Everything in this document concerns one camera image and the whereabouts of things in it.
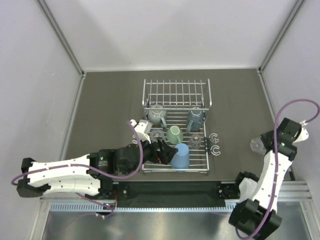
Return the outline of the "blue plastic cup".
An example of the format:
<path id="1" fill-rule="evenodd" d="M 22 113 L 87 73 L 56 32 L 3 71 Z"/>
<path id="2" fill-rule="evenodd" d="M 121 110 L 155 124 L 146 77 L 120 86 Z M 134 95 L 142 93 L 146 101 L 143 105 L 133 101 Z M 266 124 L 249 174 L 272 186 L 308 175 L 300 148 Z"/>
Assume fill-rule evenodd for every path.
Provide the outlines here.
<path id="1" fill-rule="evenodd" d="M 173 169 L 189 169 L 190 167 L 190 153 L 189 147 L 184 143 L 179 143 L 175 146 L 176 154 L 173 156 L 170 164 Z"/>

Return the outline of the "mint green cup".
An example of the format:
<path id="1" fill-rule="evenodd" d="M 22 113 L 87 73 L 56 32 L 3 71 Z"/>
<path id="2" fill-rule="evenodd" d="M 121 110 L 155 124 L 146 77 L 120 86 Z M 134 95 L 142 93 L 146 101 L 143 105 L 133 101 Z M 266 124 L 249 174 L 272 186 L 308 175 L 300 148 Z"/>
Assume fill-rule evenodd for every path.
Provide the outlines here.
<path id="1" fill-rule="evenodd" d="M 173 125 L 167 130 L 166 137 L 170 144 L 177 145 L 183 142 L 184 135 L 177 125 Z"/>

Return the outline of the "clear glass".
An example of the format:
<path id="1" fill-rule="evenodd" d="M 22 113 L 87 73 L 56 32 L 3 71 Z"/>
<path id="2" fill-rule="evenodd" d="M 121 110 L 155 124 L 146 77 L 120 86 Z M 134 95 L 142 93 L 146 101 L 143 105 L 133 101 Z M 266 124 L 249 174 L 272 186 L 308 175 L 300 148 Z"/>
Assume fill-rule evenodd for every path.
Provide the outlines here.
<path id="1" fill-rule="evenodd" d="M 201 148 L 202 137 L 199 134 L 191 135 L 188 141 L 188 147 L 191 150 L 199 150 Z"/>
<path id="2" fill-rule="evenodd" d="M 254 153 L 264 155 L 266 148 L 260 137 L 256 137 L 250 141 L 250 148 Z"/>
<path id="3" fill-rule="evenodd" d="M 157 143 L 158 140 L 160 140 L 161 142 L 166 141 L 166 137 L 161 129 L 153 129 L 150 132 L 150 140 L 154 143 Z"/>

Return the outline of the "pale speckled ceramic mug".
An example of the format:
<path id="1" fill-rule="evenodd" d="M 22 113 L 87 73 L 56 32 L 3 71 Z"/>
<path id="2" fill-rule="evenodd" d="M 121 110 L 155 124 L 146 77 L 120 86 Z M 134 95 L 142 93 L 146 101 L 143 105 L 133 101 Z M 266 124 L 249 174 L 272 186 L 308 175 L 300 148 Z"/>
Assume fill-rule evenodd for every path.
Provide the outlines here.
<path id="1" fill-rule="evenodd" d="M 147 113 L 148 120 L 157 127 L 167 128 L 167 111 L 162 105 L 152 105 Z"/>

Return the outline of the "grey-blue ceramic mug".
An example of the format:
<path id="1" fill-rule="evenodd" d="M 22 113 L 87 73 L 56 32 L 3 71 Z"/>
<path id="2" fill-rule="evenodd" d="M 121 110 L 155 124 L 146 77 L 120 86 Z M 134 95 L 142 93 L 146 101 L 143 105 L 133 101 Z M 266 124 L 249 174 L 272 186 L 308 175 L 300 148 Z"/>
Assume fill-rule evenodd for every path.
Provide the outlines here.
<path id="1" fill-rule="evenodd" d="M 188 112 L 187 122 L 186 122 L 186 132 L 196 132 L 202 127 L 205 118 L 205 113 L 200 110 L 199 107 L 193 107 Z"/>

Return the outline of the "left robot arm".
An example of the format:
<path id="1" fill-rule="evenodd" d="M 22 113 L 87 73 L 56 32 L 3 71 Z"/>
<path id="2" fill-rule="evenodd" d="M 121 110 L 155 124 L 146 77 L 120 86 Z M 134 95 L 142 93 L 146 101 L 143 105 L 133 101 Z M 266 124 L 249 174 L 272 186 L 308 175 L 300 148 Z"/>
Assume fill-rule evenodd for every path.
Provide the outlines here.
<path id="1" fill-rule="evenodd" d="M 24 158 L 22 174 L 12 184 L 22 198 L 37 198 L 49 193 L 79 193 L 107 199 L 113 194 L 113 180 L 132 177 L 147 161 L 167 165 L 177 151 L 164 140 L 146 140 L 63 161 L 38 162 Z"/>

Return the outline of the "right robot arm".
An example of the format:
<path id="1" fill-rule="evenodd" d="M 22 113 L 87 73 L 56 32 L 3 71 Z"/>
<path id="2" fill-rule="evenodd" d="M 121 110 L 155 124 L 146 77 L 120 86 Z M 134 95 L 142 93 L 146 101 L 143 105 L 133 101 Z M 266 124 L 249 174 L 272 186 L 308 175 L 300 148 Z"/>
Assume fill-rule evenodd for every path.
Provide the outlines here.
<path id="1" fill-rule="evenodd" d="M 243 232 L 245 240 L 265 240 L 282 223 L 277 214 L 279 192 L 287 170 L 297 155 L 295 143 L 308 139 L 306 122 L 295 122 L 284 118 L 276 131 L 268 131 L 254 138 L 251 148 L 264 152 L 260 177 L 241 172 L 233 192 L 239 203 L 233 209 L 229 224 L 237 233 Z"/>

